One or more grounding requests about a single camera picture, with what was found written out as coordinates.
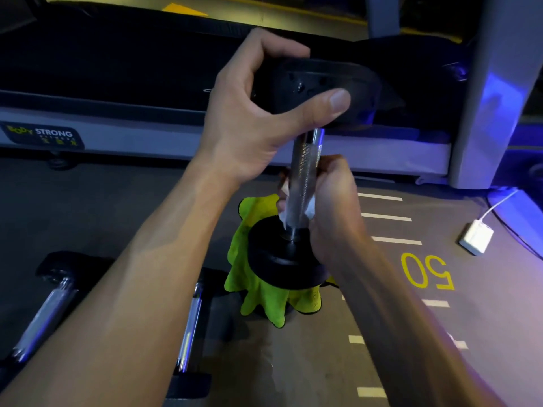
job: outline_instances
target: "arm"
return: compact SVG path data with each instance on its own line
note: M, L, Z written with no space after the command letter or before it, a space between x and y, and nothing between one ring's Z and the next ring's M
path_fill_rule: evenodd
M217 76L198 153L180 182L0 395L0 406L162 405L194 285L228 199L280 146L349 107L347 92L331 90L284 114L259 109L249 93L264 53L306 57L309 49L260 29L248 36Z
M322 168L313 251L341 287L390 406L504 406L366 235L345 159L325 158Z

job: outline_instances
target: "dumbbell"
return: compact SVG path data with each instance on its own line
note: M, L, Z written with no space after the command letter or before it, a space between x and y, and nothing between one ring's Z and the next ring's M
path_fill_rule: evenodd
M350 108L324 128L308 131L295 139L286 225L275 215L260 220L249 231L249 266L258 277L275 287L308 289L321 285L329 277L311 250L309 220L305 215L315 192L322 141L327 129L369 127L377 108L381 82L366 67L316 59L270 59L264 61L255 74L251 99L272 114L289 111L332 88L344 88L350 93Z
M224 282L227 273L223 271L202 268L200 277L194 288L191 308L188 312L187 325L183 342L179 349L177 363L170 381L166 399L192 399L207 397L211 389L211 375L194 371L195 354L193 351L194 336L200 326L203 331L206 328L205 315L208 315L209 307L203 310L204 305L210 304L213 296L227 294L224 291Z
M10 383L40 345L53 333L113 264L113 259L71 251L48 254L36 275L55 288L46 298L10 355L0 361L0 391Z

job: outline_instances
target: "green towel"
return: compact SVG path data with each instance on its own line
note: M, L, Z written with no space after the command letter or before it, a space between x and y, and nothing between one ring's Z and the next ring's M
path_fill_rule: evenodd
M247 236L256 222L263 218L277 215L276 194L268 197L244 198L239 207L242 219L234 233L228 250L228 262L232 265L224 283L226 291L247 290L247 296L241 306L241 314L251 314L257 305L264 307L268 319L277 328L285 325L285 306L289 303L301 313L315 313L320 310L319 287L306 290L285 290L266 283L253 273L247 262Z

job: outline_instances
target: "dumbbell handle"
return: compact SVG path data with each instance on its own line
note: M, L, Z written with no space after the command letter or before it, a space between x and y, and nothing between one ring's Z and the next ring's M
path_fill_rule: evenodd
M196 331L198 317L200 315L200 308L202 305L201 296L203 291L204 285L202 283L196 283L191 309L188 312L187 326L185 327L185 334L183 335L183 343L181 343L181 348L177 357L177 365L175 367L179 373L187 371L188 360L191 357L192 343L194 342L194 332Z
M57 288L51 291L12 350L11 357L17 363L25 363L56 326L76 292L73 285L73 280L65 277Z
M299 230L309 226L305 214L309 200L315 194L316 167L319 164L324 129L313 129L294 141L290 179L288 182L285 238L296 241Z

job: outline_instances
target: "white cable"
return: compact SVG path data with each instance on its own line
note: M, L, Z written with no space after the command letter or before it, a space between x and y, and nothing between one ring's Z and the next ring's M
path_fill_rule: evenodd
M479 218L479 221L483 221L483 218L486 217L486 215L491 212L492 210L494 210L498 205L500 205L501 203L503 203L504 201L506 201L508 198L514 196L517 191L519 191L519 189L516 189L515 191L511 192L510 194L507 195L507 197L503 198L502 200L500 200L498 203L494 204L492 207L490 207L484 214L481 218Z

